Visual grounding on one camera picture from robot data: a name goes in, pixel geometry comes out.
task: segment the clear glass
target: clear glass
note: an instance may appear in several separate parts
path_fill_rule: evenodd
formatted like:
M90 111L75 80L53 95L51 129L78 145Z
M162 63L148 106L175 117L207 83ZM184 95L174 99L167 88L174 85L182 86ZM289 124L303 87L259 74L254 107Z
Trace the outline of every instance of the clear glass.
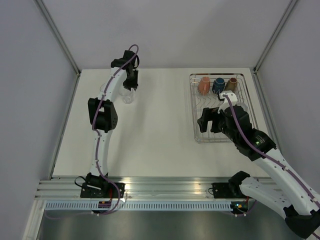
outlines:
M125 104L130 104L134 101L134 93L135 91L133 88L131 88L131 91L125 89L123 86L119 89L119 94Z

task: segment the white wall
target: white wall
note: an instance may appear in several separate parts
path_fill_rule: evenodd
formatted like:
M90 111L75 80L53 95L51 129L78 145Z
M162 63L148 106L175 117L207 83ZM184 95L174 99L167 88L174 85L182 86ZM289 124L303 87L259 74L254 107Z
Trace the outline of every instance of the white wall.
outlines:
M320 1L300 1L259 71L287 161L320 192Z
M22 238L75 73L32 0L0 1L0 238Z
M81 69L140 46L141 67L252 67L289 0L44 0Z

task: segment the cup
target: cup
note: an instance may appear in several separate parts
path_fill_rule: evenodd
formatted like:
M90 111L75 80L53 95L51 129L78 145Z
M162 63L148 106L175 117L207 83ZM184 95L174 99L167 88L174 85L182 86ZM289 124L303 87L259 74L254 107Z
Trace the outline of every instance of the cup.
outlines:
M201 95L207 95L210 90L210 77L204 76L198 85L198 91Z
M226 85L225 80L222 77L218 77L213 82L212 92L214 94L222 93L224 91L225 85Z
M119 89L119 95L122 97L122 100L125 104L130 104L134 101L134 89L128 90L123 86Z
M238 85L238 80L237 80L235 77L232 77L232 78L230 78L229 81L226 83L224 90L225 90L225 91L236 92L237 85Z

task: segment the orange mug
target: orange mug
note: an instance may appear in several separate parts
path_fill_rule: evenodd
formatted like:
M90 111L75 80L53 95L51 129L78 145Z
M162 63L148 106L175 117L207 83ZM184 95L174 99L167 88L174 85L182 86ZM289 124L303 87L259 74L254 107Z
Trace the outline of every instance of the orange mug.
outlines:
M210 77L204 76L198 85L198 91L201 95L207 95L210 90Z

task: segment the wire basket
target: wire basket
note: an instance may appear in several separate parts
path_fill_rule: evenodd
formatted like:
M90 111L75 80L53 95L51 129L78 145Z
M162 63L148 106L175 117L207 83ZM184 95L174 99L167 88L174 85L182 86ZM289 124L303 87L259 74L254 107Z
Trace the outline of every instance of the wire basket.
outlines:
M203 96L198 91L198 85L203 77L210 78L210 91L207 95ZM217 94L212 92L212 86L215 79L223 78L227 83L230 78L237 79L237 87L235 94L238 98L237 105L245 104L247 106L247 112L250 117L252 126L258 129L258 124L254 109L249 96L245 76L241 73L193 73L190 75L190 91L191 91L191 107L192 107L192 121L194 130L194 139L198 143L221 143L230 142L229 138L222 132L213 133L210 132L212 127L212 121L208 123L207 131L200 132L197 120L201 117L204 108L218 108L222 101L219 101Z

